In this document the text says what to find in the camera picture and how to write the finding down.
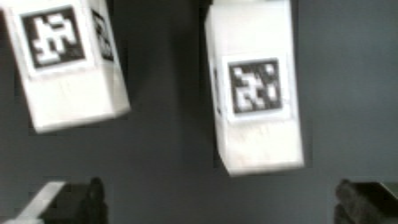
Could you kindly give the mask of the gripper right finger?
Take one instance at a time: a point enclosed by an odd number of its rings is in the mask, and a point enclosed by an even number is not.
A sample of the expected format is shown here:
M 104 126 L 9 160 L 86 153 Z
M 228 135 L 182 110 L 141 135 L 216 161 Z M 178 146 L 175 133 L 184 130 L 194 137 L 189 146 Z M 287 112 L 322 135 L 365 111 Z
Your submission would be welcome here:
M 354 182 L 336 186 L 335 224 L 398 224 L 398 182 Z

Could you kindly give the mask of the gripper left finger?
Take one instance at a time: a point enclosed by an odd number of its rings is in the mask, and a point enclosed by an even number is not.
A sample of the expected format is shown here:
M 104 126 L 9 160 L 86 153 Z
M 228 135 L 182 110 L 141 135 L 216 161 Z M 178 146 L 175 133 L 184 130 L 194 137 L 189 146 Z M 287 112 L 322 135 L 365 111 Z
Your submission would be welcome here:
M 89 183 L 49 182 L 6 224 L 109 224 L 102 179 L 95 177 Z

